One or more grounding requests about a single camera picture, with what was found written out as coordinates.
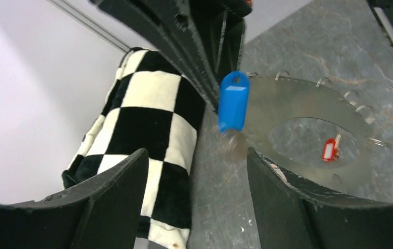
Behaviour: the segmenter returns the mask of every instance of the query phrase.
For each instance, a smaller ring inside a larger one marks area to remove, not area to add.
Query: blue key tag
[[[243,129],[249,93],[250,81],[245,74],[233,71],[224,77],[218,109],[218,127],[221,132],[226,129]]]

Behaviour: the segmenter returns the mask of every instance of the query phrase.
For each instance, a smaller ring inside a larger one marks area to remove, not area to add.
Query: white wall
[[[249,42],[313,0],[253,0],[253,12],[245,17]]]
[[[46,1],[0,0],[0,203],[63,189],[122,55]]]

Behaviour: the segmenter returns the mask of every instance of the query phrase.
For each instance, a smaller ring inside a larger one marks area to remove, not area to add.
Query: gray marble surface
[[[250,41],[241,69],[263,75],[288,71],[311,81],[327,77],[342,94],[356,90],[359,102],[373,107],[365,115],[376,117],[375,138],[388,147],[375,147],[372,181],[346,192],[393,202],[393,50],[365,1],[313,1]],[[261,248],[245,161],[225,152],[225,137],[215,125],[216,117],[206,114],[191,174],[194,209],[188,248]],[[270,139],[282,153],[315,164],[321,142],[311,140],[335,133],[323,121],[299,119],[284,123]],[[345,160],[356,156],[357,142],[346,136],[342,153],[351,155]]]
[[[248,43],[242,69],[261,74],[286,70],[291,77],[311,81],[327,77],[342,94],[356,90],[359,102],[373,108],[375,138],[389,146],[374,149],[372,181],[346,192],[393,202],[393,49],[364,1],[312,2]],[[299,125],[308,128],[303,136]],[[290,121],[283,129],[278,133],[280,147],[285,140],[307,148],[313,139],[307,134],[326,130],[311,120]],[[291,154],[307,155],[308,150]]]

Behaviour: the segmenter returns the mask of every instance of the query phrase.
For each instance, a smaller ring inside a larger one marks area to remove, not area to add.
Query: checkered fabric
[[[189,173],[205,102],[157,51],[132,48],[105,106],[62,177],[65,188],[99,174],[139,148],[149,173],[137,237],[185,248],[191,228]]]

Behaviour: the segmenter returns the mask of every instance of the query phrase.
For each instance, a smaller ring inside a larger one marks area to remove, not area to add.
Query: metal ring
[[[328,78],[323,78],[323,79],[320,79],[320,80],[317,82],[316,87],[323,86],[325,80],[327,80],[327,81],[329,81],[330,83],[332,83],[332,81],[331,81],[330,79],[328,79]]]
[[[287,77],[290,77],[290,73],[288,73],[288,71],[285,71],[285,73],[287,74]],[[276,75],[276,81],[279,80],[279,76],[280,76],[281,72],[278,72]]]
[[[358,112],[361,111],[361,109],[363,109],[363,108],[365,108],[365,107],[367,107],[367,106],[365,106],[365,105],[360,105],[360,106],[358,106],[357,109],[355,109],[355,112],[358,113]]]
[[[343,95],[343,97],[347,98],[349,94],[353,93],[355,96],[358,96],[358,92],[356,90],[349,90]]]
[[[383,142],[381,140],[374,139],[373,137],[368,137],[367,139],[372,141],[376,145],[379,145],[379,146],[382,146],[382,147],[387,147],[387,143],[385,143],[385,142]]]
[[[371,106],[368,106],[368,105],[360,105],[357,109],[355,109],[355,112],[358,113],[358,112],[361,111],[361,109],[366,108],[366,107],[370,108],[371,110],[374,110],[374,108],[372,108]],[[364,121],[365,121],[366,123],[368,123],[369,125],[372,124],[375,120],[376,120],[375,117],[367,117],[367,118],[364,119]]]

